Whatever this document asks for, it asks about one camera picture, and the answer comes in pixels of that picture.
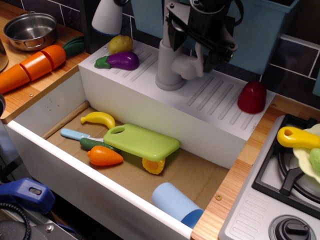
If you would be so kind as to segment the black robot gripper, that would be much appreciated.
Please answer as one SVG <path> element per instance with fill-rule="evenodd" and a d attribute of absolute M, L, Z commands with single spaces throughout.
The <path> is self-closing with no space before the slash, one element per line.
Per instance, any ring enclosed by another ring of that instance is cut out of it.
<path fill-rule="evenodd" d="M 231 3 L 235 3 L 240 17 L 228 16 Z M 238 44 L 233 38 L 234 27 L 244 18 L 244 6 L 240 0 L 190 0 L 188 4 L 178 2 L 167 6 L 168 38 L 173 51 L 178 50 L 186 38 L 208 50 L 203 72 L 211 72 L 218 64 L 229 62 Z"/>

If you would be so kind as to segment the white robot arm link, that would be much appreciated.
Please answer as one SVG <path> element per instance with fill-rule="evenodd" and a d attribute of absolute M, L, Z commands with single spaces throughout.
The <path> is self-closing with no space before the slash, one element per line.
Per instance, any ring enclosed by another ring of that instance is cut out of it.
<path fill-rule="evenodd" d="M 119 35 L 122 28 L 123 8 L 114 0 L 101 0 L 94 13 L 91 25 L 103 35 Z"/>

